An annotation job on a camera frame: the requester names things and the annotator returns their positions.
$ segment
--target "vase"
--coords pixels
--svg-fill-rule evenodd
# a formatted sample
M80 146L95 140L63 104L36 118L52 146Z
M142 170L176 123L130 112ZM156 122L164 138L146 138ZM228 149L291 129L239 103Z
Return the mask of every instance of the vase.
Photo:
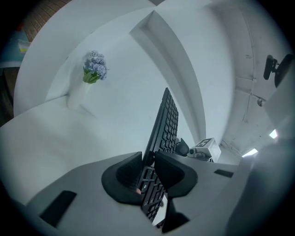
M71 110L76 110L82 104L92 84L82 81L82 83L70 92L67 106Z

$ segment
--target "brick wall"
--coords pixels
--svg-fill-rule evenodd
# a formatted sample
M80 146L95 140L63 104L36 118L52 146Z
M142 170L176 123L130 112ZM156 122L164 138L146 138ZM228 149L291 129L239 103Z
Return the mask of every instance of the brick wall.
M36 37L43 25L53 16L60 8L71 0L42 0L24 19L24 31L30 42Z

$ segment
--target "blue hydrangea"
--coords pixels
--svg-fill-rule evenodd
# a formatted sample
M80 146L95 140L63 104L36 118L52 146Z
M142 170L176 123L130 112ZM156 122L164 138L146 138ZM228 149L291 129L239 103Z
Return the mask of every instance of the blue hydrangea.
M103 54L93 50L86 53L84 61L84 69L90 71L91 74L96 73L99 79L103 80L106 78L106 61Z

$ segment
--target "flower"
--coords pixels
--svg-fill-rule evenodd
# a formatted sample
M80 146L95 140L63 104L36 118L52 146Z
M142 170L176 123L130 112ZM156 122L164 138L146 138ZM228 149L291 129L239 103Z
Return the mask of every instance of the flower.
M103 54L98 53L97 51L93 50L91 52L87 52L84 57L84 81L91 83L96 82L98 79L105 79L106 78L106 61Z

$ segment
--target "wooden floor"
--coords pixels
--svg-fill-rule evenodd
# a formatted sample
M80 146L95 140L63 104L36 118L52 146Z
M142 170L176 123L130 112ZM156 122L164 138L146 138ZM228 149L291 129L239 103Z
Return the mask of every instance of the wooden floor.
M43 25L71 0L42 0L23 20L23 29L30 42ZM0 69L0 127L13 118L13 94L19 68Z

